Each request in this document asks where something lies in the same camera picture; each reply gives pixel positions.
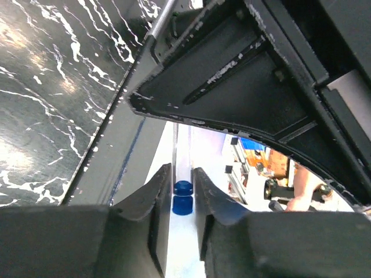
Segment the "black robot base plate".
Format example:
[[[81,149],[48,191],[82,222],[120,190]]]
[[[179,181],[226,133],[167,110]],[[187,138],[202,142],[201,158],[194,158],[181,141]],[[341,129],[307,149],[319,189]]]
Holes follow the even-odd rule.
[[[112,206],[150,178],[150,167],[166,123],[134,114],[126,96],[158,64],[156,44],[155,37],[149,35],[138,51],[63,205]]]

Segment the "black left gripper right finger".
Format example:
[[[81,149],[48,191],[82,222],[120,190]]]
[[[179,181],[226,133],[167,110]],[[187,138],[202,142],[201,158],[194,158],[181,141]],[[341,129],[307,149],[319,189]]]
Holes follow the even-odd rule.
[[[193,173],[207,277],[369,277],[370,221],[349,212],[252,212]]]

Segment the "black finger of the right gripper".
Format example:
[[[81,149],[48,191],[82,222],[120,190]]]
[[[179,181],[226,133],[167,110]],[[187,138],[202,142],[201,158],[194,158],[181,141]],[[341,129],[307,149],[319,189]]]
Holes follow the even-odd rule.
[[[323,84],[329,73],[290,1],[211,1],[129,93],[138,114],[247,137],[296,160],[349,203],[370,205],[362,162]]]

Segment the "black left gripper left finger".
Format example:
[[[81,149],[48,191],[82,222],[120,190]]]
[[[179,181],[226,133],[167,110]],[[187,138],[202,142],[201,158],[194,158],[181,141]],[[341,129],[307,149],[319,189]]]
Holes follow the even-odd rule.
[[[114,206],[1,210],[2,277],[164,277],[172,166]]]

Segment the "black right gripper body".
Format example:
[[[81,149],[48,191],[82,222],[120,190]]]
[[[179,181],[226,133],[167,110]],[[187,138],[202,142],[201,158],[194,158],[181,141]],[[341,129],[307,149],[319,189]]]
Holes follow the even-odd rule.
[[[370,161],[370,1],[290,1],[289,13],[337,90],[328,100],[362,162]]]

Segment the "blue capped test tube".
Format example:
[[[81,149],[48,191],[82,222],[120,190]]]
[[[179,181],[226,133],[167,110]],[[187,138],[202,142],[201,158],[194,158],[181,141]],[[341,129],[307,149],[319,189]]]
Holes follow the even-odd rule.
[[[193,184],[191,165],[191,127],[174,126],[173,148],[173,213],[181,216],[193,211]]]

